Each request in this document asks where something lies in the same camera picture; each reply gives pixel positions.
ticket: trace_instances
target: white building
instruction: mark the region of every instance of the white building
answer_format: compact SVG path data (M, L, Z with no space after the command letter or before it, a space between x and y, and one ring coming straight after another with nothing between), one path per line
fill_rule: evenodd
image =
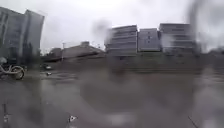
M160 24L161 44L166 51L195 52L196 40L192 38L189 24L163 23Z
M136 25L112 28L111 37L105 43L106 52L112 56L133 56L137 53Z
M137 46L139 52L161 51L157 29L140 29Z

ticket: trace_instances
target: low building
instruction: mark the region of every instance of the low building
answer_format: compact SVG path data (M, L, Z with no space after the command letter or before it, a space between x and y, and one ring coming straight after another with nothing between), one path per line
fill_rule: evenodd
M164 52L186 51L190 53L198 50L189 24L162 23L159 31Z
M64 50L62 50L62 56L63 58L68 59L68 58L75 58L78 56L82 56L85 54L94 54L94 53L102 53L102 52L103 51L101 49L90 46L89 42L85 41L85 42L82 42L78 46L65 48Z
M111 56L135 56L138 29L136 25L112 28L111 38L105 42L106 52Z
M159 52L161 44L156 28L140 29L138 32L138 52Z

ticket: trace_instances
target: bicycle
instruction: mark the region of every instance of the bicycle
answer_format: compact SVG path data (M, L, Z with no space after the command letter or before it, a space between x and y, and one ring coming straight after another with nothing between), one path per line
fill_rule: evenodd
M21 66L12 66L8 67L8 70L5 70L2 65L7 63L6 59L0 59L0 77L3 75L8 75L14 78L15 80L22 80L24 77L24 69Z

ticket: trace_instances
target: grey pavement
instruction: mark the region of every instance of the grey pavement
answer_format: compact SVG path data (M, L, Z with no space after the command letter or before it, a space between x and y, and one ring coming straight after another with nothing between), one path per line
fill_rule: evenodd
M0 80L0 104L12 128L206 128L223 122L223 82L210 68L201 75L28 72L22 81ZM70 116L77 119L68 123Z

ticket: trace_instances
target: tall building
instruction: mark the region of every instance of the tall building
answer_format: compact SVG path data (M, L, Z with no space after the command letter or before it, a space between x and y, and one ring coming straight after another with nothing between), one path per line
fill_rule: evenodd
M133 56L137 53L138 29L136 25L110 30L111 37L105 43L106 52L112 56Z
M138 51L161 51L157 28L140 29L138 32Z
M189 24L162 23L159 27L163 50L195 52L197 44Z
M28 51L37 54L43 22L44 16L35 12L27 10L25 14L20 14L0 7L1 56L17 58Z

